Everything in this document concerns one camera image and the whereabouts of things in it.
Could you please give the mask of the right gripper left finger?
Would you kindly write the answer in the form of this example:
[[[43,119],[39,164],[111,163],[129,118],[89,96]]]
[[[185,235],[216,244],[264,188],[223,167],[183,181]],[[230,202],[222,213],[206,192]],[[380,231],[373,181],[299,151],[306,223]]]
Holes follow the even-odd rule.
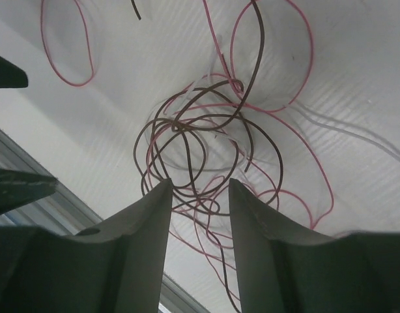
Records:
[[[171,220],[172,181],[158,183],[140,200],[76,239],[113,245],[101,312],[157,312]]]

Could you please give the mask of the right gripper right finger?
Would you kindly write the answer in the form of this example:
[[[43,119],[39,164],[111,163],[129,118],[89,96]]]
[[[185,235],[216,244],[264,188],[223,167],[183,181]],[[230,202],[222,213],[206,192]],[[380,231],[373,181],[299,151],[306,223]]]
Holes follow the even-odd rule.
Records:
[[[280,245],[332,238],[263,203],[236,179],[229,181],[229,210],[242,311],[296,312],[298,298]]]

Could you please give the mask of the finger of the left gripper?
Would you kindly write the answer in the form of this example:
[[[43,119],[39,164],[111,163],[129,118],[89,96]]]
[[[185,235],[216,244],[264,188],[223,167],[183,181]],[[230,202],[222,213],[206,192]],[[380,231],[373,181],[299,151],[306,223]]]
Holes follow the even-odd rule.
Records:
[[[51,196],[58,184],[54,176],[0,168],[0,216]]]
[[[0,89],[21,89],[28,85],[26,73],[0,56]]]

